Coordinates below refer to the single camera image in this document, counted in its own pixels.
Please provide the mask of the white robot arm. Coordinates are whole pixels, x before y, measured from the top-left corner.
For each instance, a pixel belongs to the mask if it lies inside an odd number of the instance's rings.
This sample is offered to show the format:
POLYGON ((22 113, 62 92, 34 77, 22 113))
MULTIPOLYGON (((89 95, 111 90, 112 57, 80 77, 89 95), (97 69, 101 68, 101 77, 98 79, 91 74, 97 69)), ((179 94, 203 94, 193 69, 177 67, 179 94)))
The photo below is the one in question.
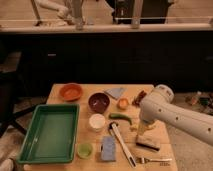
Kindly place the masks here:
POLYGON ((140 123, 146 127, 160 120, 213 146, 213 116, 173 105, 173 98, 170 87, 157 85, 140 102, 140 123))

